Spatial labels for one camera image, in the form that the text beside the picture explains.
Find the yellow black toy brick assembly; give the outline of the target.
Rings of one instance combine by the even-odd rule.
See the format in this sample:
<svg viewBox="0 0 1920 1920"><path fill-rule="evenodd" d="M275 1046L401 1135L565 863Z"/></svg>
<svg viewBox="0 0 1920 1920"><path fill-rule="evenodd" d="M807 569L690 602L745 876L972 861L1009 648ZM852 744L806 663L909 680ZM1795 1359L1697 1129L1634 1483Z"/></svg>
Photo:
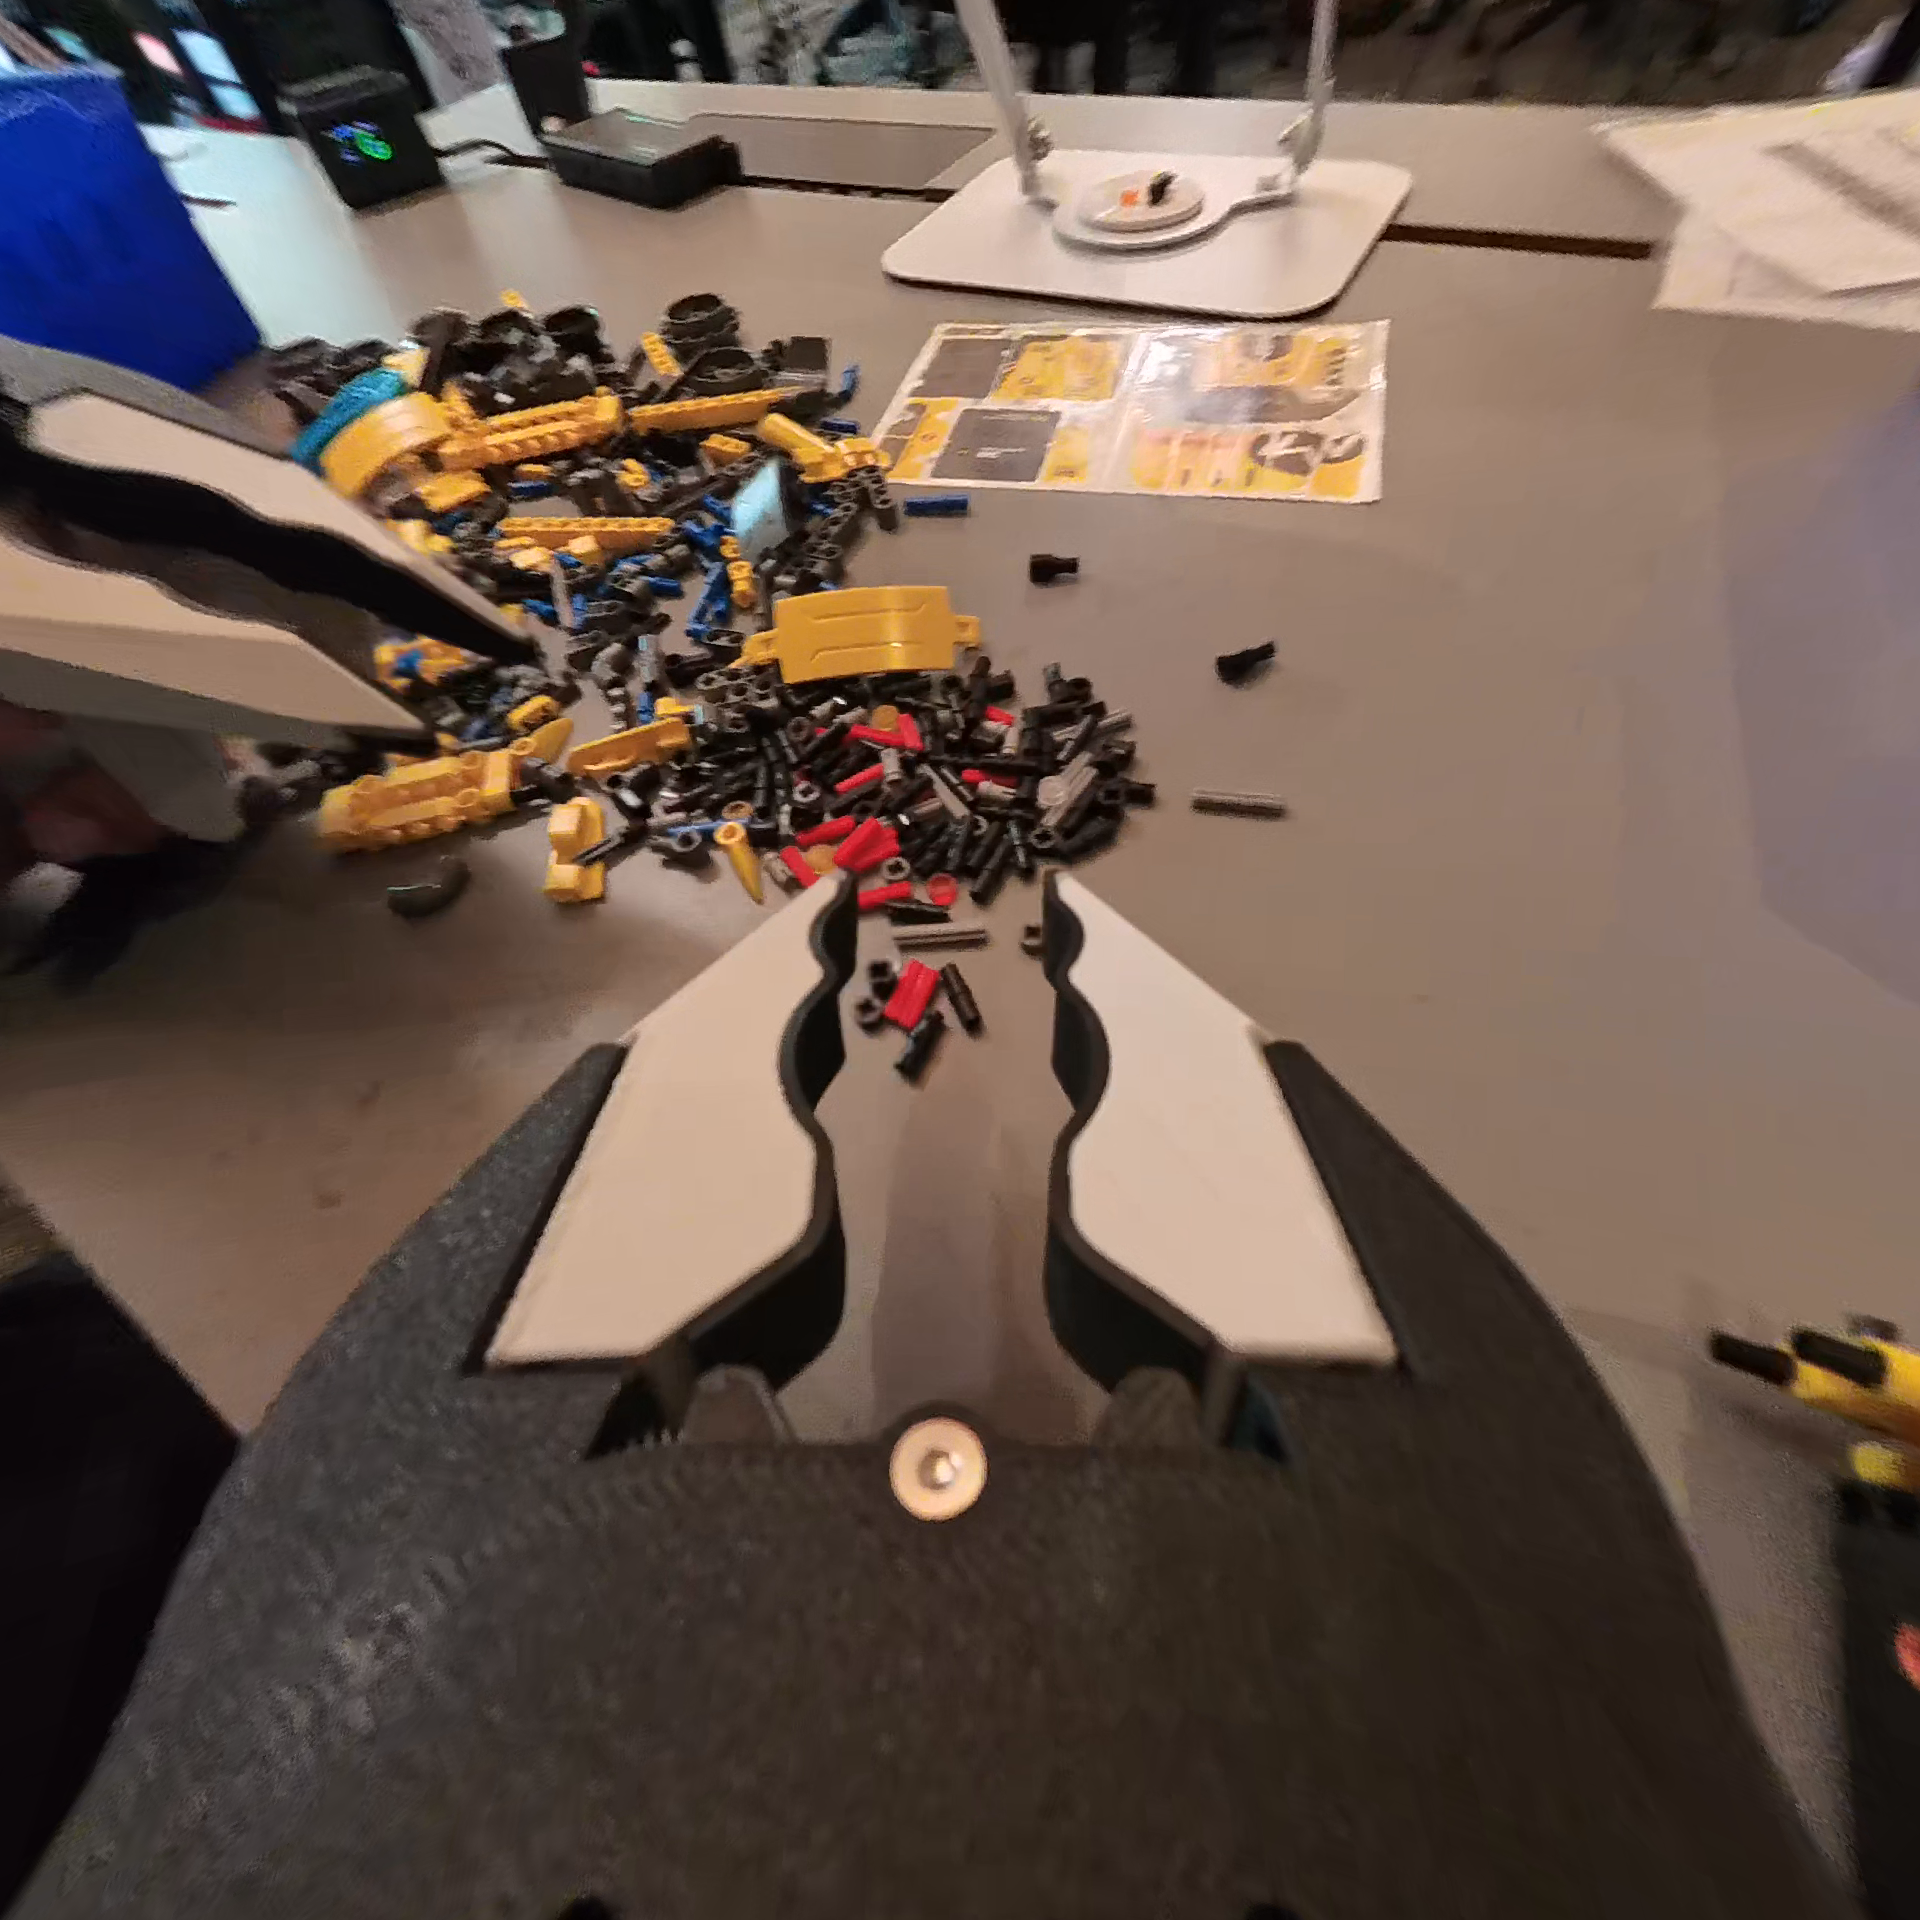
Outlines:
<svg viewBox="0 0 1920 1920"><path fill-rule="evenodd" d="M1834 1492L1840 1733L1868 1916L1918 1913L1918 1354L1884 1319L1783 1341L1712 1329L1715 1366L1852 1428Z"/></svg>

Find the white paper sheet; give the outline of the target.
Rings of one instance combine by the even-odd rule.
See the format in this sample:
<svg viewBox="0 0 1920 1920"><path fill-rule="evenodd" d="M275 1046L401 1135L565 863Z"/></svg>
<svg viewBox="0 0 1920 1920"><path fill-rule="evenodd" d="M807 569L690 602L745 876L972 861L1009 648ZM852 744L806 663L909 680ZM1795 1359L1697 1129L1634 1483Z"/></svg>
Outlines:
<svg viewBox="0 0 1920 1920"><path fill-rule="evenodd" d="M1918 331L1918 92L1616 118L1599 145L1670 208L1651 304Z"/></svg>

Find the blue plastic bin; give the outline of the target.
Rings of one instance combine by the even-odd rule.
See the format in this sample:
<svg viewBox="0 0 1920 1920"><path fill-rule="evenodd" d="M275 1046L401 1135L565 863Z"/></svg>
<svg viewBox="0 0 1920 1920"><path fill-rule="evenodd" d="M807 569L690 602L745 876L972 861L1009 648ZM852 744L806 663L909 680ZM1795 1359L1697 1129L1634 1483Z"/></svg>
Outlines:
<svg viewBox="0 0 1920 1920"><path fill-rule="evenodd" d="M2 78L2 333L181 389L262 347L103 66Z"/></svg>

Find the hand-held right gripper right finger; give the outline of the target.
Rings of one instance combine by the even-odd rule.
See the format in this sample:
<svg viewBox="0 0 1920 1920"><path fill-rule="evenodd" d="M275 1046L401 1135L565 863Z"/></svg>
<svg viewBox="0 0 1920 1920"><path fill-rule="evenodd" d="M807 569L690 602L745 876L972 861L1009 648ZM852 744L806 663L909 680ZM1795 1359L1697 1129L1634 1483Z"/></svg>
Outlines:
<svg viewBox="0 0 1920 1920"><path fill-rule="evenodd" d="M1070 876L1046 881L1042 972L1068 1099L1048 1313L1082 1370L1394 1366L1259 1021Z"/></svg>

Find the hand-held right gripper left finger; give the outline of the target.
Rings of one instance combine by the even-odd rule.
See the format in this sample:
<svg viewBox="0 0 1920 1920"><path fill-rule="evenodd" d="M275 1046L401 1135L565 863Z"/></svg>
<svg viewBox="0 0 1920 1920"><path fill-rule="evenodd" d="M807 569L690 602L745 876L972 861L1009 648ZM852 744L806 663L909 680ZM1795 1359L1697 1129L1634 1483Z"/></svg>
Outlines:
<svg viewBox="0 0 1920 1920"><path fill-rule="evenodd" d="M818 877L629 1028L486 1368L639 1362L835 1270L818 1105L845 1064L855 920L852 881Z"/></svg>

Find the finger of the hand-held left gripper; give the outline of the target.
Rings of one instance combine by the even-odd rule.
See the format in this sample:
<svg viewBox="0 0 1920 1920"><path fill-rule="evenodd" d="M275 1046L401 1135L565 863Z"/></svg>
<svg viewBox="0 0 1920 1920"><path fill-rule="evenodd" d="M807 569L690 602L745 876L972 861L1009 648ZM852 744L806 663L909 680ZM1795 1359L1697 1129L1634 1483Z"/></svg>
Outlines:
<svg viewBox="0 0 1920 1920"><path fill-rule="evenodd" d="M247 836L234 744L331 751L414 732L373 680L373 646L397 634L226 561L3 533L2 704L57 716L160 846Z"/></svg>
<svg viewBox="0 0 1920 1920"><path fill-rule="evenodd" d="M120 547L230 564L494 663L536 644L451 569L297 461L103 394L3 395L3 478Z"/></svg>

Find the person's left hand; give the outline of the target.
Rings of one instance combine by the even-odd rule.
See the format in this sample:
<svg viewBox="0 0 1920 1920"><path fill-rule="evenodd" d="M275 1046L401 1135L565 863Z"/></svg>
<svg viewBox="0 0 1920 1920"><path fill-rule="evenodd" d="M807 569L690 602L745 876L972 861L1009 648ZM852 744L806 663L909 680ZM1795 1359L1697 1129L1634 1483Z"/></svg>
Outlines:
<svg viewBox="0 0 1920 1920"><path fill-rule="evenodd" d="M62 717L2 701L2 892L38 866L152 852L163 828L69 736Z"/></svg>

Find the black power bank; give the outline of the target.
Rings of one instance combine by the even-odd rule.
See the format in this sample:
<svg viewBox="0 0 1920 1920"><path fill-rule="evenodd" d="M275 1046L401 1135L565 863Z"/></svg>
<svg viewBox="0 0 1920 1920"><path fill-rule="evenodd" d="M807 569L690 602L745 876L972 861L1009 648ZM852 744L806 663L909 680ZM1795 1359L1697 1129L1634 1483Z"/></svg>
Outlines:
<svg viewBox="0 0 1920 1920"><path fill-rule="evenodd" d="M745 181L742 152L715 120L608 107L538 134L556 177L598 198L667 212Z"/></svg>

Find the pile of toy brick parts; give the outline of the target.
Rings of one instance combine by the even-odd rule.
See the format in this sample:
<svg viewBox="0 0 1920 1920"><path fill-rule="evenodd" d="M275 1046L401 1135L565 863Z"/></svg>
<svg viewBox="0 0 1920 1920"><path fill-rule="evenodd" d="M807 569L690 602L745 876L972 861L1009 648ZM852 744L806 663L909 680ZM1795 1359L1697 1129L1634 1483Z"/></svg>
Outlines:
<svg viewBox="0 0 1920 1920"><path fill-rule="evenodd" d="M821 336L752 346L731 300L690 293L616 351L593 306L503 291L397 339L297 338L266 373L296 461L529 648L383 638L373 685L424 741L257 750L333 855L529 813L553 904L602 901L633 852L724 863L755 901L848 877L922 947L855 1011L909 1036L914 1077L946 1011L983 1024L927 966L970 942L954 911L1091 861L1158 800L1090 680L1048 662L1022 698L944 587L852 587L865 533L967 500L896 494Z"/></svg>

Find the yellow printed sticker sheet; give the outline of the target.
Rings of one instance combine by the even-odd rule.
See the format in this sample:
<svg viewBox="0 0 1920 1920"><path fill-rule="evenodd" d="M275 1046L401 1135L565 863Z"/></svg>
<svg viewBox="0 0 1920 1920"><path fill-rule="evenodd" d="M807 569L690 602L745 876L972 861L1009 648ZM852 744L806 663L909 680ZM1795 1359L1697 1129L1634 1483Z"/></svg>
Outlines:
<svg viewBox="0 0 1920 1920"><path fill-rule="evenodd" d="M874 442L909 488L1358 505L1389 323L948 322Z"/></svg>

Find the scattered black toy pins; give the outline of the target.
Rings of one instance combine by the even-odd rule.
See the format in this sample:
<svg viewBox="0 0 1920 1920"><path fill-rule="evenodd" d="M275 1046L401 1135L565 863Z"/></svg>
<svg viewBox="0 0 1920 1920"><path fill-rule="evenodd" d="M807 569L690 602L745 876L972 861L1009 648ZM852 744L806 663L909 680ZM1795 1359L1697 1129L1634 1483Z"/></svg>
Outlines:
<svg viewBox="0 0 1920 1920"><path fill-rule="evenodd" d="M1037 549L1025 558L1025 577L1035 587L1058 585L1079 577L1079 559L1075 555ZM1211 660L1214 677L1229 687L1258 681L1278 662L1280 648L1272 638L1221 651Z"/></svg>

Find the black box with green display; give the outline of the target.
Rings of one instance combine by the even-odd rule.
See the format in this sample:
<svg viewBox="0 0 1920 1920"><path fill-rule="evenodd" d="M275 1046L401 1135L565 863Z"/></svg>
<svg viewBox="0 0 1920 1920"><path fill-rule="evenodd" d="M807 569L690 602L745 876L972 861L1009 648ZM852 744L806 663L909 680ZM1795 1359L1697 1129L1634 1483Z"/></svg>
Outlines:
<svg viewBox="0 0 1920 1920"><path fill-rule="evenodd" d="M357 64L292 81L277 90L275 104L354 213L411 202L446 183L414 87L394 67Z"/></svg>

